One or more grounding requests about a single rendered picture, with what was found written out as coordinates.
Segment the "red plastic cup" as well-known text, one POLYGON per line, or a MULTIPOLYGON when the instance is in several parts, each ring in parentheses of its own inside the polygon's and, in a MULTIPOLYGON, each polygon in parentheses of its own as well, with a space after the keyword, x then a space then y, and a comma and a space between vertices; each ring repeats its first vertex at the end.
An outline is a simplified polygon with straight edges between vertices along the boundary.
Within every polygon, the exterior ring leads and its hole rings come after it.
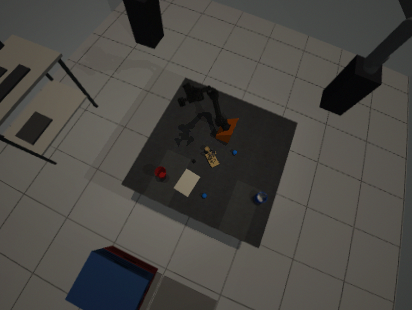
POLYGON ((162 167, 162 166, 157 167, 157 168, 155 169, 155 175, 156 175, 157 177, 159 177, 159 178, 165 178, 165 176, 166 176, 166 169, 165 169, 164 167, 162 167))

